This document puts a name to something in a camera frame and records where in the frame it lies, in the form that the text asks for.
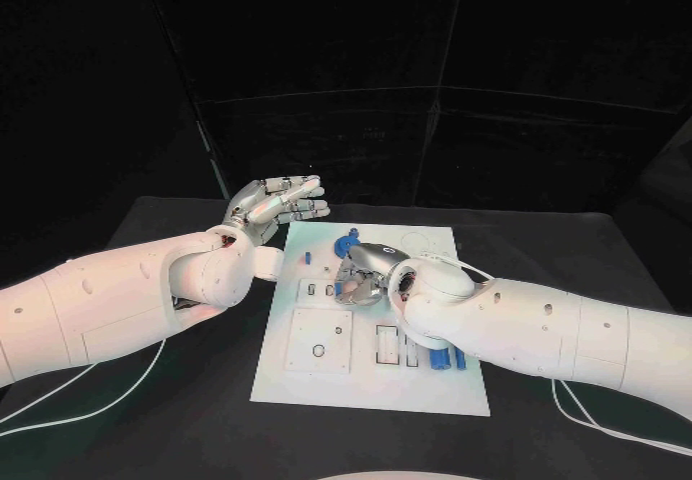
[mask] humanoid robot hand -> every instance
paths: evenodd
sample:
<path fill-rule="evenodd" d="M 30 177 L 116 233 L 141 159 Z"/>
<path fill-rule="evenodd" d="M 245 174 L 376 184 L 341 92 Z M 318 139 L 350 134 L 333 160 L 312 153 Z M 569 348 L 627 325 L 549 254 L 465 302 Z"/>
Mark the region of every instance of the humanoid robot hand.
<path fill-rule="evenodd" d="M 86 255 L 0 291 L 0 387 L 121 357 L 237 304 L 275 281 L 278 224 L 328 214 L 318 177 L 252 182 L 206 232 Z"/>
<path fill-rule="evenodd" d="M 692 318 L 493 278 L 455 259 L 409 258 L 383 245 L 350 248 L 334 284 L 343 280 L 358 286 L 335 300 L 371 305 L 386 295 L 422 347 L 452 344 L 514 372 L 606 387 L 692 420 Z"/>
<path fill-rule="evenodd" d="M 230 199 L 223 225 L 239 228 L 252 243 L 263 245 L 279 224 L 328 215 L 327 202 L 311 200 L 322 194 L 317 175 L 253 180 Z"/>

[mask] table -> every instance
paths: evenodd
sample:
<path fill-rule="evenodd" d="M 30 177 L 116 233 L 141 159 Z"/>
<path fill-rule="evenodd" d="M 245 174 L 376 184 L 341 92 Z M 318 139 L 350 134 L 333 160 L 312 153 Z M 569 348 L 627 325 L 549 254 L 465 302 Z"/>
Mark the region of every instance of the table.
<path fill-rule="evenodd" d="M 203 231 L 224 208 L 220 200 L 142 197 L 108 248 Z M 491 275 L 668 311 L 604 214 L 335 205 L 324 220 L 451 226 L 459 259 Z M 285 230 L 271 246 L 281 247 Z M 305 480 L 364 470 L 487 479 L 689 478 L 687 457 L 569 422 L 553 406 L 547 380 L 487 363 L 490 418 L 250 403 L 272 291 L 273 284 L 255 280 L 242 303 L 168 340 L 147 380 L 106 413 L 0 438 L 0 478 Z M 98 409 L 135 381 L 155 349 L 99 365 L 1 430 Z M 74 373 L 18 382 L 0 415 Z M 692 428 L 671 412 L 598 387 L 575 385 L 575 391 L 605 425 L 692 445 Z"/>

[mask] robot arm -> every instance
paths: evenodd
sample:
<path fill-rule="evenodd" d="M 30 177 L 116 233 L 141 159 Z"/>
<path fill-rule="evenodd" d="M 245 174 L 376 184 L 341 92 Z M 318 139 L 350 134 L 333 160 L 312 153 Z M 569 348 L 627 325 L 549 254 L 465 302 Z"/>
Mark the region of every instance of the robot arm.
<path fill-rule="evenodd" d="M 692 420 L 692 318 L 501 278 L 477 284 L 461 266 L 426 254 L 387 275 L 399 326 L 419 345 L 448 342 L 514 372 L 604 386 Z"/>
<path fill-rule="evenodd" d="M 0 386 L 111 360 L 190 328 L 278 277 L 278 224 L 328 214 L 318 177 L 252 182 L 206 232 L 67 261 L 0 291 Z"/>

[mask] cable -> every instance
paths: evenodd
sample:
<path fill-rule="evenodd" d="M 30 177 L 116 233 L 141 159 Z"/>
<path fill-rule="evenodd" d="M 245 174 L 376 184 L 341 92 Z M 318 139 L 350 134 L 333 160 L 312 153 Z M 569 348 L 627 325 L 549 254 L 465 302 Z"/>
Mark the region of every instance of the cable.
<path fill-rule="evenodd" d="M 64 423 L 77 422 L 79 420 L 85 420 L 86 418 L 90 418 L 95 415 L 98 415 L 99 413 L 105 412 L 116 403 L 119 403 L 119 401 L 129 395 L 132 390 L 138 387 L 139 383 L 142 382 L 144 378 L 148 375 L 148 372 L 151 371 L 151 368 L 154 368 L 155 361 L 158 360 L 158 356 L 161 355 L 161 350 L 162 350 L 164 345 L 165 345 L 165 339 L 162 339 L 162 341 L 161 341 L 161 344 L 158 346 L 158 351 L 155 352 L 154 359 L 151 360 L 151 363 L 149 363 L 147 369 L 144 370 L 144 373 L 141 374 L 139 379 L 134 382 L 134 385 L 128 388 L 125 393 L 105 407 L 98 409 L 95 412 L 87 413 L 86 415 L 80 415 L 79 417 L 66 418 L 63 420 L 54 420 L 53 422 L 37 423 L 36 425 L 27 425 L 25 427 L 18 427 L 18 428 L 14 428 L 12 430 L 7 430 L 5 432 L 0 433 L 0 437 L 4 437 L 5 435 L 11 435 L 12 433 L 23 432 L 25 430 L 34 430 L 37 428 L 51 427 L 53 425 L 63 425 Z M 64 383 L 64 385 L 62 385 L 47 395 L 44 395 L 41 398 L 38 398 L 38 400 L 36 400 L 33 403 L 30 403 L 25 407 L 23 407 L 20 410 L 17 410 L 1 421 L 4 422 L 8 418 L 11 418 L 14 415 L 17 415 L 20 412 L 23 412 L 30 406 L 36 405 L 36 403 L 38 403 L 40 400 L 43 400 L 43 398 L 47 398 L 53 393 L 56 393 L 62 388 L 64 388 L 95 366 L 96 366 L 96 364 L 93 364 L 82 373 L 79 373 L 79 375 L 72 380 L 69 380 L 69 382 Z"/>
<path fill-rule="evenodd" d="M 648 445 L 651 447 L 655 447 L 655 448 L 660 448 L 663 450 L 667 450 L 668 452 L 674 452 L 674 453 L 679 453 L 680 455 L 686 455 L 689 457 L 692 457 L 692 449 L 689 448 L 684 448 L 684 447 L 680 447 L 679 445 L 673 445 L 670 443 L 666 443 L 666 442 L 660 442 L 657 440 L 648 440 L 645 438 L 640 438 L 640 437 L 635 437 L 634 435 L 628 435 L 627 433 L 622 433 L 622 432 L 618 432 L 617 430 L 611 430 L 609 428 L 605 428 L 602 427 L 601 425 L 598 425 L 598 423 L 595 422 L 595 420 L 592 419 L 591 415 L 588 414 L 586 412 L 586 409 L 583 408 L 583 405 L 581 404 L 578 398 L 576 398 L 576 395 L 573 394 L 572 392 L 572 389 L 569 388 L 569 386 L 566 385 L 566 383 L 560 380 L 559 383 L 562 384 L 562 386 L 565 387 L 566 391 L 569 392 L 569 396 L 572 397 L 572 400 L 573 402 L 576 403 L 576 406 L 579 407 L 579 410 L 581 412 L 583 413 L 583 415 L 586 416 L 588 420 L 591 421 L 591 423 L 588 422 L 583 422 L 582 420 L 573 418 L 566 412 L 565 410 L 562 409 L 562 405 L 559 404 L 559 400 L 557 400 L 557 394 L 556 394 L 556 391 L 555 391 L 555 380 L 550 379 L 550 385 L 552 385 L 552 398 L 555 400 L 555 405 L 557 406 L 557 409 L 559 411 L 562 412 L 562 415 L 569 419 L 572 420 L 572 422 L 578 423 L 579 425 L 583 425 L 585 427 L 588 428 L 592 428 L 595 430 L 599 430 L 602 433 L 605 433 L 605 435 L 609 435 L 611 437 L 615 437 L 615 438 L 621 438 L 622 440 L 630 440 L 632 442 L 638 442 L 638 443 L 643 443 L 644 445 Z"/>

